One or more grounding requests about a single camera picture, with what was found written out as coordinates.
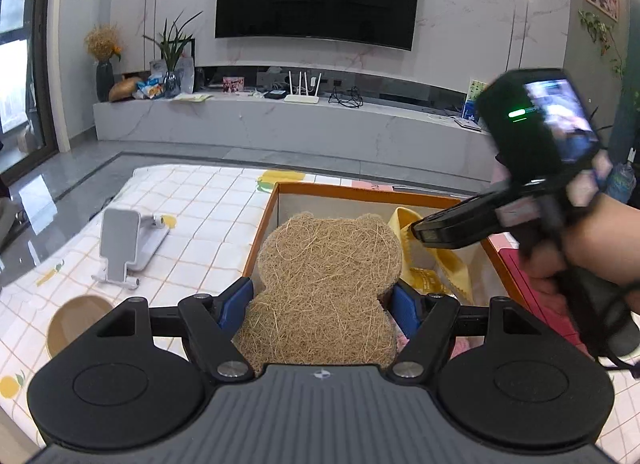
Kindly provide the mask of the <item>person's right hand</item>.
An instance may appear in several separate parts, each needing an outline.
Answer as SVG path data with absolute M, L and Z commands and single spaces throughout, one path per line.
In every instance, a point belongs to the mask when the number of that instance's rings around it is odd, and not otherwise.
M 565 298 L 553 277 L 570 262 L 621 288 L 632 288 L 626 303 L 639 311 L 640 213 L 607 195 L 598 199 L 591 214 L 563 234 L 563 249 L 551 242 L 536 245 L 520 254 L 520 267 L 540 302 L 560 316 L 568 314 Z

